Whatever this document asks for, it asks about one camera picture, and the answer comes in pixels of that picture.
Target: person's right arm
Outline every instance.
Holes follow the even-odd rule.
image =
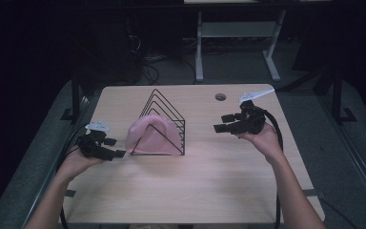
[[[245,133],[236,136],[252,142],[272,165],[286,227],[325,228],[319,215],[303,194],[294,171],[278,144],[275,129],[265,123],[258,135]]]

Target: triangular wire rack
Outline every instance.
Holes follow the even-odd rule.
[[[182,114],[177,111],[177,109],[172,105],[171,102],[157,89],[153,89],[144,109],[139,117],[144,115],[161,115],[163,117],[169,118],[174,124],[180,135],[180,146],[174,145],[165,135],[163,135],[159,130],[157,130],[153,125],[148,125],[157,130],[163,137],[165,137],[171,144],[180,152],[181,156],[185,155],[185,127],[186,120],[183,118]],[[135,152],[135,148],[138,146],[140,139],[137,141],[132,154],[142,155],[141,153]]]

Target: pink object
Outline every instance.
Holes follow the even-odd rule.
[[[157,114],[145,115],[135,121],[129,129],[126,139],[127,153],[179,156],[180,150],[181,140],[176,124],[166,117]]]

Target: light wood table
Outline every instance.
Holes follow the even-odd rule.
[[[110,87],[103,90],[91,121],[110,125],[110,149],[124,149],[128,129],[158,89],[186,120],[184,156],[131,156],[91,167],[69,186],[68,222],[264,223],[275,221],[275,177],[248,141],[216,134],[221,116],[239,113],[243,93],[270,85]],[[216,94],[225,94],[217,101]],[[314,189],[275,93],[254,100],[269,111],[284,136],[284,151],[302,189]],[[317,197],[308,198],[324,219]]]

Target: floor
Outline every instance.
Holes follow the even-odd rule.
[[[221,52],[212,50],[203,56],[204,81],[195,84],[271,84],[278,89],[306,74],[292,71],[299,48],[296,41],[280,41],[276,47],[273,59],[281,75],[278,82],[270,78],[261,53],[269,40],[235,40],[229,44],[229,47],[216,48],[218,51],[222,49]],[[150,64],[148,69],[144,67],[143,72],[150,71],[151,75],[143,74],[136,85],[193,84],[193,51],[185,52],[182,60],[165,59]],[[157,80],[154,68],[159,72]],[[322,200],[326,226],[366,228],[366,185],[352,161],[350,147],[343,143],[341,136],[343,132],[347,133],[366,163],[366,109],[358,92],[344,82],[342,107],[350,108],[357,122],[338,126],[327,109],[331,104],[331,92],[323,96],[315,95],[315,82],[316,79],[313,79],[290,92],[277,93],[280,104]],[[83,103],[79,124],[90,120],[99,97],[100,90],[97,90]],[[50,181],[52,164],[74,129],[70,121],[60,121],[62,113],[70,105],[71,87],[68,83],[52,104],[1,198],[0,228],[20,228],[24,225],[32,206],[44,192],[45,185]],[[125,228],[125,225],[75,224],[70,228]],[[249,225],[249,228],[273,228],[273,224]]]

